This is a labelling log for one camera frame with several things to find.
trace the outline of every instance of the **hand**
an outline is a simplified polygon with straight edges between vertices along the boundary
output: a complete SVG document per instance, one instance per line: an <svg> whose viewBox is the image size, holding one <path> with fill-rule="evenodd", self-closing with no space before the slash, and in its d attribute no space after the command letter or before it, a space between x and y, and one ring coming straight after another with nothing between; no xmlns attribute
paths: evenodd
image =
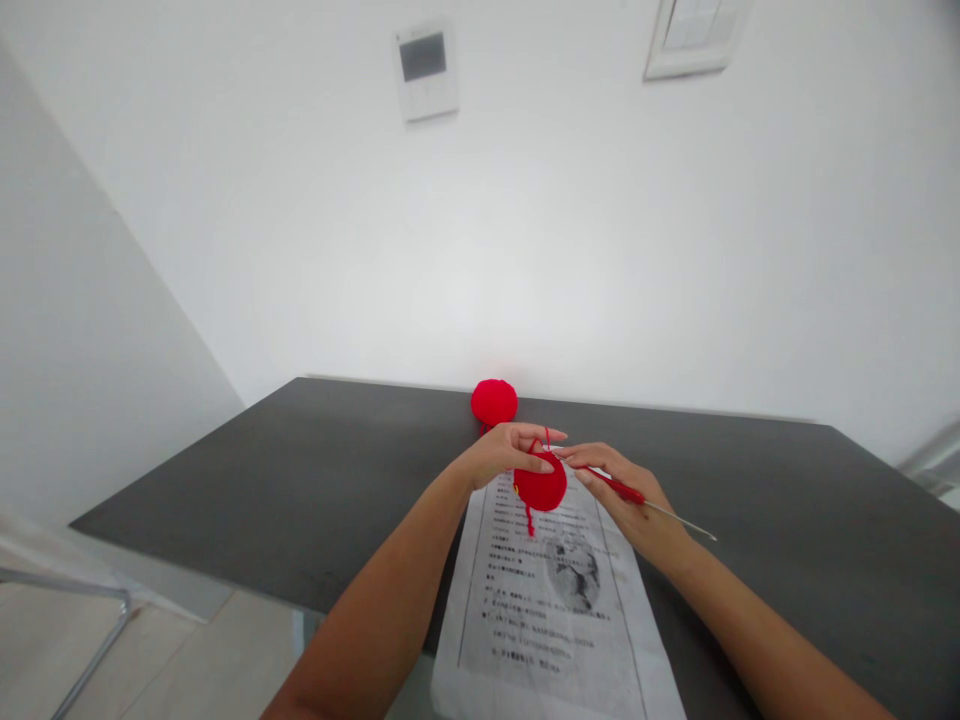
<svg viewBox="0 0 960 720"><path fill-rule="evenodd" d="M560 448L556 454L572 468L600 468L615 480L639 490L650 502L673 512L653 473L634 465L609 445L574 445ZM682 572L686 568L692 550L697 545L683 525L656 510L622 500L613 488L586 470L578 469L575 474L590 494L607 509L637 552L666 575Z"/></svg>
<svg viewBox="0 0 960 720"><path fill-rule="evenodd" d="M551 442L559 442L566 437L566 433L550 430ZM473 490L479 490L500 473L514 468L551 473L553 466L550 463L527 454L537 440L541 443L547 441L547 431L542 425L500 423L467 448L450 467L462 473Z"/></svg>

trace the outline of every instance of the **dark gray table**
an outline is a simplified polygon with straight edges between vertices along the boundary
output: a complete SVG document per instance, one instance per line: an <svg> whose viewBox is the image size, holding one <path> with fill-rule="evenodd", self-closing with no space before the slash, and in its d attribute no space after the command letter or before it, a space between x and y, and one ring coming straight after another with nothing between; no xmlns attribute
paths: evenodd
<svg viewBox="0 0 960 720"><path fill-rule="evenodd" d="M649 467L720 538L711 550L898 717L960 717L960 515L835 429L528 399L518 419ZM466 393L298 378L72 527L326 613L478 433ZM759 717L704 625L638 562L690 720Z"/></svg>

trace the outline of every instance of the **light switch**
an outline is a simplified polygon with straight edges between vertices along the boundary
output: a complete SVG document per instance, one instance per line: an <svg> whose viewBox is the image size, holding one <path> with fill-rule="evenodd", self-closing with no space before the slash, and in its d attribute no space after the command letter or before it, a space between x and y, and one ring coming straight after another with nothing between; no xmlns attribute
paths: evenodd
<svg viewBox="0 0 960 720"><path fill-rule="evenodd" d="M660 0L644 77L722 70L743 34L752 0Z"/></svg>
<svg viewBox="0 0 960 720"><path fill-rule="evenodd" d="M697 47L704 45L707 42L707 38L710 37L710 28L713 27L713 14L695 15L689 20L686 20L685 25L686 39L684 40L683 46Z"/></svg>
<svg viewBox="0 0 960 720"><path fill-rule="evenodd" d="M733 36L733 29L737 25L737 14L734 12L725 12L721 10L713 19L713 26L710 28L710 43L726 44L730 42Z"/></svg>
<svg viewBox="0 0 960 720"><path fill-rule="evenodd" d="M673 6L673 21L693 17L699 12L700 0L677 0Z"/></svg>
<svg viewBox="0 0 960 720"><path fill-rule="evenodd" d="M690 18L674 18L663 41L664 50L680 50L687 44L687 25Z"/></svg>

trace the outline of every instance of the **printed instruction sheet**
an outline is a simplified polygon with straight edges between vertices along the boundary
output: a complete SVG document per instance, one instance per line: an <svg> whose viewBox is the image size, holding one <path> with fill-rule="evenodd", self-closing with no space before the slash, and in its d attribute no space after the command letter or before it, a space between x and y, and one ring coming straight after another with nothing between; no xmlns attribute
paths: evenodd
<svg viewBox="0 0 960 720"><path fill-rule="evenodd" d="M533 512L534 537L512 471L473 494L434 707L452 720L685 720L633 549L564 468L566 496Z"/></svg>

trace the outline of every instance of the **red crochet piece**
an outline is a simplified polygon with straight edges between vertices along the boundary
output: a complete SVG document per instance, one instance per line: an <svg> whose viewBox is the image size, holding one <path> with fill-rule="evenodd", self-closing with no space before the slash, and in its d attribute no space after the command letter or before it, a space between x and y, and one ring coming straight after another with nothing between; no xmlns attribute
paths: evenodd
<svg viewBox="0 0 960 720"><path fill-rule="evenodd" d="M546 475L529 470L514 470L513 484L520 499L529 507L549 512L556 509L567 492L567 473L553 453L539 452L534 455L553 465L553 472Z"/></svg>

